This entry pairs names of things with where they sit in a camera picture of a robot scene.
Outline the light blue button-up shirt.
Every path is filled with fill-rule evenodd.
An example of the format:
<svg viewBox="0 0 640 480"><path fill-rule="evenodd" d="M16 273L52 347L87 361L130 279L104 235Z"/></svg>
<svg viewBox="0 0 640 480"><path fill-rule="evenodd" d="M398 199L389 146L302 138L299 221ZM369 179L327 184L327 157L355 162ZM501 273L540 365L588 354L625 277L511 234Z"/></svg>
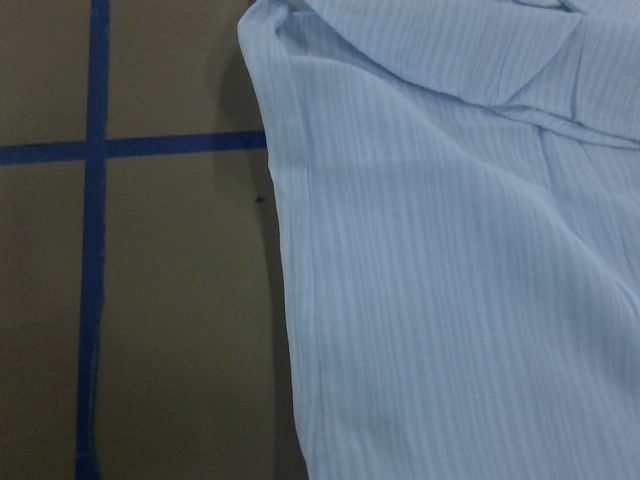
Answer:
<svg viewBox="0 0 640 480"><path fill-rule="evenodd" d="M639 5L238 25L313 479L639 475Z"/></svg>

